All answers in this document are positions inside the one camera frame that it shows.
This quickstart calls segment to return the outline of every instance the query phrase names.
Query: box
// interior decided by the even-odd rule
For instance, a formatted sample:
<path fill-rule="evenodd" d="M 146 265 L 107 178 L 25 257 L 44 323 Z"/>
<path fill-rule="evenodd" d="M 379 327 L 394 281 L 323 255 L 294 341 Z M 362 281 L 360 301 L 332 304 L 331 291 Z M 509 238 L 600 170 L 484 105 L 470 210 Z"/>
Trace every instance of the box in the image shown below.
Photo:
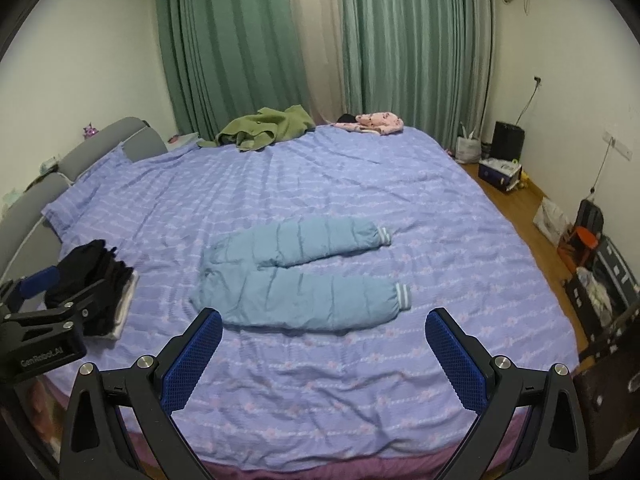
<path fill-rule="evenodd" d="M 607 236 L 600 239 L 595 250 L 592 271 L 607 288 L 614 312 L 622 314 L 626 309 L 638 306 L 640 285 L 618 248 Z"/>
<path fill-rule="evenodd" d="M 602 334 L 604 329 L 600 324 L 600 318 L 593 309 L 589 295 L 587 291 L 584 290 L 578 276 L 574 274 L 573 277 L 564 284 L 564 291 L 569 297 L 569 301 L 571 301 L 589 343 L 593 343 L 596 341 L 596 338 Z"/>
<path fill-rule="evenodd" d="M 522 165 L 519 162 L 488 158 L 478 164 L 478 177 L 503 192 L 515 188 L 521 174 Z"/>

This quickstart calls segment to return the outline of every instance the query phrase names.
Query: ribbed cuff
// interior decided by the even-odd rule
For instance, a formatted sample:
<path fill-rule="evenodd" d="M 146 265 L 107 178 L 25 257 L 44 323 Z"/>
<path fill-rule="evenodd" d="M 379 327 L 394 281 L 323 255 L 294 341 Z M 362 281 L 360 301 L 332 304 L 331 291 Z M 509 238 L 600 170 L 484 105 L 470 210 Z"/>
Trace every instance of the ribbed cuff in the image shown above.
<path fill-rule="evenodd" d="M 386 230 L 386 227 L 379 227 L 378 234 L 383 245 L 391 245 L 391 234 Z"/>
<path fill-rule="evenodd" d="M 400 310 L 409 310 L 411 308 L 411 290 L 409 290 L 409 287 L 396 283 L 396 295 L 398 296 Z"/>

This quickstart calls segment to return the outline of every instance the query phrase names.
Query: blue bedspread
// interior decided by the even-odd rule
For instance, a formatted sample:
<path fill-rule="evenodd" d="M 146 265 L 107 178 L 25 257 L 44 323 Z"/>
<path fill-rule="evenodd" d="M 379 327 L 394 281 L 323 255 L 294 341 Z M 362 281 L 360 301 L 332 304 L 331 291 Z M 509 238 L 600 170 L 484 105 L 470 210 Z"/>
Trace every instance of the blue bedspread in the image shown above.
<path fill-rule="evenodd" d="M 434 307 L 519 366 L 577 366 L 572 327 L 529 248 L 434 140 L 412 128 L 379 137 L 329 126 L 260 153 L 191 145 L 131 164 L 117 148 L 52 204 L 63 253 L 105 238 L 140 273 L 122 338 L 89 342 L 84 360 L 106 370 L 156 354 L 196 315 L 188 297 L 203 248 L 308 214 L 370 219 L 392 231 L 393 244 L 303 270 L 411 284 L 413 307 L 346 336 L 225 330 L 174 413 L 203 460 L 292 471 L 460 441 L 474 414 L 425 342 Z M 69 394 L 78 366 L 49 377 Z"/>

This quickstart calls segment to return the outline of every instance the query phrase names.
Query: pink clothing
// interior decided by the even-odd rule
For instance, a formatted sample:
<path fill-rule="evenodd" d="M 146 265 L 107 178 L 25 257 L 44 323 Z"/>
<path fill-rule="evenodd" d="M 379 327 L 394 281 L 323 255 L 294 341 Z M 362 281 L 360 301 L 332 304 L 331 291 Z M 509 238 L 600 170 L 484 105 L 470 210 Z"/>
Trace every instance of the pink clothing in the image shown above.
<path fill-rule="evenodd" d="M 335 123 L 334 126 L 350 132 L 370 132 L 380 135 L 401 132 L 404 122 L 391 112 L 377 112 L 356 117 L 357 123 Z"/>

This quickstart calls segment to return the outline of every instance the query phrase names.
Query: wooden floor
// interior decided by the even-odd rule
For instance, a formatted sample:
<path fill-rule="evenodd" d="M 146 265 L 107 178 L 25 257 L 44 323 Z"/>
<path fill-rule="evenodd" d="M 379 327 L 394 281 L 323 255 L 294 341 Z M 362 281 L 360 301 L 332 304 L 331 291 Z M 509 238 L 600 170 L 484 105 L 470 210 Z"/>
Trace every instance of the wooden floor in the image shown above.
<path fill-rule="evenodd" d="M 564 263 L 562 263 L 562 260 L 558 257 L 556 248 L 553 247 L 542 233 L 538 231 L 535 225 L 533 225 L 533 217 L 540 206 L 540 202 L 542 201 L 540 190 L 533 186 L 527 189 L 515 190 L 509 194 L 504 194 L 478 178 L 477 164 L 466 165 L 464 166 L 464 169 L 480 185 L 480 187 L 482 187 L 486 195 L 491 199 L 505 218 L 513 224 L 520 235 L 520 238 L 522 238 L 531 249 L 531 253 L 536 259 L 538 267 L 545 275 L 551 290 L 558 297 L 558 302 L 560 303 L 562 311 L 574 326 L 578 351 L 584 350 L 587 347 L 587 338 L 584 335 L 580 322 L 578 321 L 573 307 L 571 306 L 571 303 L 564 292 L 564 288 L 562 288 L 561 285 L 562 280 L 570 278 L 571 274 L 564 266 Z M 590 365 L 590 362 L 587 361 L 579 368 L 579 370 L 588 365 Z M 157 469 L 150 468 L 147 472 L 152 476 L 152 478 L 164 478 L 162 472 Z M 487 473 L 484 480 L 493 480 L 498 478 L 499 475 L 500 468 Z"/>

